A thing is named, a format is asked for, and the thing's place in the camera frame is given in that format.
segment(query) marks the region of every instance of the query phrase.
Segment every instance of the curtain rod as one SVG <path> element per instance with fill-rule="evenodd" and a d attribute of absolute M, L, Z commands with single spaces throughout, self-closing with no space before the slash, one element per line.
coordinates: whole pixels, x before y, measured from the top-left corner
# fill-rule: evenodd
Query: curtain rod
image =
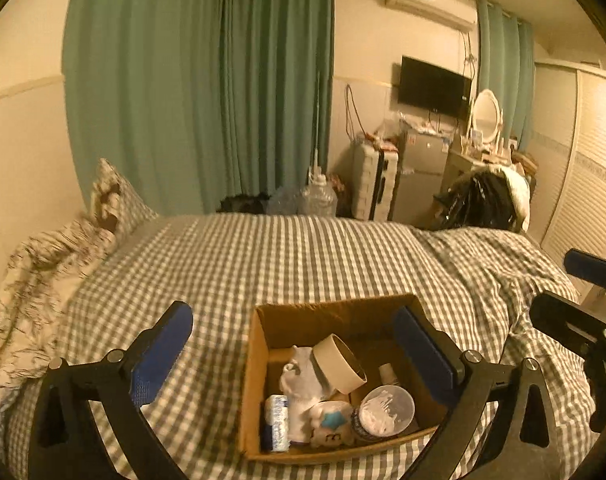
<path fill-rule="evenodd" d="M 495 4 L 494 2 L 491 2 L 490 0 L 486 0 L 488 2 L 488 5 L 491 7 L 494 7 Z M 514 16 L 514 14 L 511 14 L 510 12 L 507 12 L 503 7 L 501 8 L 501 11 L 503 12 L 503 15 L 506 16 L 507 18 L 512 18 Z M 519 17 L 516 18 L 517 23 L 523 23 L 522 20 L 519 19 Z"/>

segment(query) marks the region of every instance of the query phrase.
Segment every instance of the white vanity mirror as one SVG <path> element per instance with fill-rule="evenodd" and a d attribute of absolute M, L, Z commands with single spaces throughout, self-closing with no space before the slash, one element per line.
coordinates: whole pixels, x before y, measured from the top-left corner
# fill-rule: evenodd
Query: white vanity mirror
<path fill-rule="evenodd" d="M 491 144 L 499 134 L 501 108 L 491 90 L 483 90 L 477 96 L 472 109 L 472 127 L 481 132 L 483 145 Z"/>

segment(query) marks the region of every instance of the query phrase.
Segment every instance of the television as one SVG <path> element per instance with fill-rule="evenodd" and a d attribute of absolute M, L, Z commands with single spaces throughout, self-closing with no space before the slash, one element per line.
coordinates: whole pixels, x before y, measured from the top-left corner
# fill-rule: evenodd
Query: television
<path fill-rule="evenodd" d="M 398 102 L 465 119 L 471 86 L 469 77 L 403 56 Z"/>

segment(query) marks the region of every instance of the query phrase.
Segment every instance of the green curtain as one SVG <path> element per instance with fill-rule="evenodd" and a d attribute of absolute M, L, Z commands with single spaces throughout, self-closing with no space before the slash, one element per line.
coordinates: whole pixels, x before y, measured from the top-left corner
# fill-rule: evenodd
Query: green curtain
<path fill-rule="evenodd" d="M 327 160 L 333 2 L 70 0 L 65 99 L 86 199 L 101 156 L 164 214 L 301 186 L 317 122 Z"/>
<path fill-rule="evenodd" d="M 498 4 L 479 0 L 478 91 L 489 88 L 504 111 L 504 137 L 530 138 L 534 96 L 534 36 L 528 22 L 504 15 Z"/>

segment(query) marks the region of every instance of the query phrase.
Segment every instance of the white closet door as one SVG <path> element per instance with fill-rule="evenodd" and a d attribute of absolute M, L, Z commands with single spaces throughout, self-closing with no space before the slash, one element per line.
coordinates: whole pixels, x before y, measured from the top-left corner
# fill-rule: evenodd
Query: white closet door
<path fill-rule="evenodd" d="M 541 243 L 568 170 L 576 114 L 576 70 L 538 66 L 532 103 L 532 138 L 528 152 L 539 165 L 530 203 L 528 234 Z"/>
<path fill-rule="evenodd" d="M 606 257 L 606 79 L 578 72 L 575 149 L 542 249 L 562 262 L 572 247 Z M 572 278 L 582 299 L 590 284 Z"/>

